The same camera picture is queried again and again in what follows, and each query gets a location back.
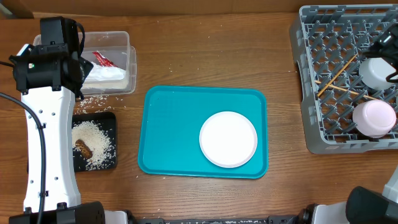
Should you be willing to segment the black plastic tray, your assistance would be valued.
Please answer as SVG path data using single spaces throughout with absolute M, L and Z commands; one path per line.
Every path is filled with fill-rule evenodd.
M 100 123 L 105 123 L 106 127 L 114 128 L 114 137 L 116 139 L 116 152 L 118 151 L 117 147 L 117 125 L 116 125 L 116 116 L 112 112 L 102 112 L 102 113 L 92 113 L 92 114 L 77 114 L 73 116 L 72 119 L 72 127 L 74 124 L 80 121 L 99 121 Z

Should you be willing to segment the scattered rice on table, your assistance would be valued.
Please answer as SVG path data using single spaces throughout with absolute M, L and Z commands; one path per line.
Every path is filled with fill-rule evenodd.
M 123 98 L 113 95 L 89 96 L 76 103 L 73 114 L 102 113 L 107 111 L 125 110 L 127 106 Z

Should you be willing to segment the red snack wrapper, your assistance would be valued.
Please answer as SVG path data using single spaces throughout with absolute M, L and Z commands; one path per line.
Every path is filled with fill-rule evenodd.
M 96 57 L 97 61 L 102 67 L 116 67 L 116 65 L 110 61 L 107 57 L 105 57 L 100 52 L 93 52 L 93 55 Z

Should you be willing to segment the small pink bowl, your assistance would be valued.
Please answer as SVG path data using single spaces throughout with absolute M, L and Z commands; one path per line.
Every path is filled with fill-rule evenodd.
M 396 112 L 389 103 L 371 100 L 359 104 L 353 111 L 356 129 L 365 136 L 381 138 L 396 124 Z

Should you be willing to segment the teal serving tray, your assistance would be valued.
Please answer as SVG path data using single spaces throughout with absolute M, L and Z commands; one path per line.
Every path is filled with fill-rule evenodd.
M 247 163 L 224 168 L 200 148 L 200 130 L 212 115 L 232 111 L 257 132 L 257 149 Z M 259 179 L 268 170 L 267 101 L 257 90 L 199 86 L 154 86 L 146 94 L 139 167 L 148 174 Z

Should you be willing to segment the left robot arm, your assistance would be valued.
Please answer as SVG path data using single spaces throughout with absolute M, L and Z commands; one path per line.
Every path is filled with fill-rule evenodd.
M 81 53 L 83 26 L 73 19 L 40 20 L 41 43 L 11 55 L 13 77 L 28 130 L 28 184 L 24 213 L 9 223 L 104 223 L 100 202 L 83 204 L 73 166 L 75 101 L 93 68 Z

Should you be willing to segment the large white plate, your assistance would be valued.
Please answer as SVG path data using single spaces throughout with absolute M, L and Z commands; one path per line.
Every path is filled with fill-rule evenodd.
M 227 169 L 243 166 L 254 155 L 258 136 L 245 116 L 222 111 L 210 116 L 199 134 L 200 149 L 214 165 Z

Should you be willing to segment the grey dishwasher rack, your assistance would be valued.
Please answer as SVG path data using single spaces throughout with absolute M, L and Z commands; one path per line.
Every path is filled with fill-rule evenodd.
M 363 52 L 395 23 L 396 4 L 312 5 L 299 9 L 289 33 L 302 82 L 302 120 L 310 152 L 342 154 L 397 148 L 397 126 L 374 139 L 361 134 L 352 120 L 355 107 L 369 101 L 363 95 L 397 109 L 396 84 L 386 90 L 373 90 L 358 73 Z M 332 85 L 360 95 L 327 88 L 318 97 L 318 92 L 356 53 L 356 59 Z

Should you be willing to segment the brown food scrap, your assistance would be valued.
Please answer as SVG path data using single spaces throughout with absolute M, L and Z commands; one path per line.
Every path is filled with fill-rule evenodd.
M 91 159 L 93 157 L 91 149 L 85 144 L 83 140 L 81 139 L 76 140 L 75 147 L 80 151 L 81 155 L 85 159 Z

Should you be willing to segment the wooden chopstick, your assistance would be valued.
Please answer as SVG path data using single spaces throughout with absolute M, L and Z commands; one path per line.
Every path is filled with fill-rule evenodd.
M 336 73 L 336 75 L 318 92 L 317 96 L 320 97 L 323 92 L 340 76 L 341 73 L 343 73 L 346 68 L 350 65 L 351 62 L 353 62 L 356 57 L 358 56 L 358 53 L 353 55 L 345 64 L 344 66 Z
M 321 81 L 315 80 L 315 83 L 316 83 L 316 84 L 321 84 Z M 350 94 L 352 94 L 352 95 L 357 95 L 357 96 L 360 95 L 359 93 L 357 93 L 357 92 L 355 92 L 355 91 L 347 90 L 347 89 L 344 89 L 344 88 L 342 88 L 342 87 L 334 86 L 334 85 L 332 85 L 332 84 L 328 85 L 327 88 L 333 88 L 333 89 L 336 89 L 336 90 L 345 91 L 345 92 L 348 92 L 348 93 L 350 93 Z M 369 99 L 369 100 L 378 100 L 377 98 L 373 98 L 373 97 L 368 96 L 368 95 L 363 95 L 362 97 L 363 97 L 363 98 L 367 98 L 367 99 Z

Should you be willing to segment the clear plastic container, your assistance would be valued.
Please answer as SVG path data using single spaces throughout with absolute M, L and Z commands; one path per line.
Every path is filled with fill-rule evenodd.
M 136 50 L 127 32 L 87 32 L 81 56 L 93 64 L 81 88 L 84 95 L 121 95 L 135 90 Z

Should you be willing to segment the grey-white bowl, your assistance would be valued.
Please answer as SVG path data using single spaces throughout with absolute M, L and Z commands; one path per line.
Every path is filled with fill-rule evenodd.
M 374 90 L 386 90 L 393 83 L 387 82 L 386 77 L 394 73 L 396 69 L 383 58 L 369 58 L 359 66 L 359 74 L 362 82 Z

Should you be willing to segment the white napkin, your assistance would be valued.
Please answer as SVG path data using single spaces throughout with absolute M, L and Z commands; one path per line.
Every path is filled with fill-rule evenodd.
M 93 62 L 93 69 L 87 76 L 83 89 L 124 89 L 129 84 L 126 71 L 118 67 L 102 67 Z

